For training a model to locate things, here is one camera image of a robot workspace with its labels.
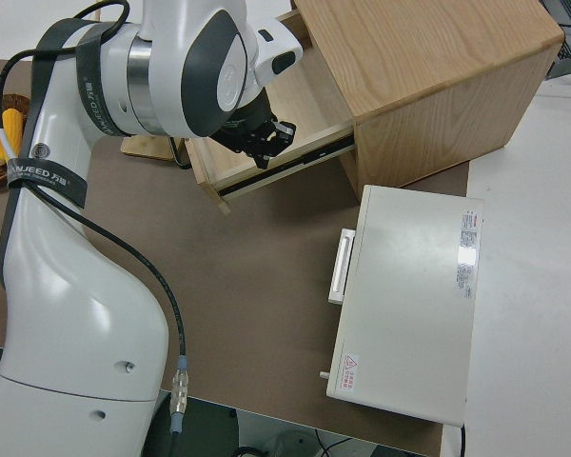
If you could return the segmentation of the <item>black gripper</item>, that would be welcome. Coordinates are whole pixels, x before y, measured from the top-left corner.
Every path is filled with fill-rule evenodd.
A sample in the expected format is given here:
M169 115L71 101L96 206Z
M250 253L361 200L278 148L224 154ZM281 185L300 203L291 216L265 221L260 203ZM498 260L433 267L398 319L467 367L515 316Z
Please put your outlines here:
M278 121L265 90L251 102L233 111L213 140L233 152L251 157L258 169L267 169L269 159L293 143L296 126Z

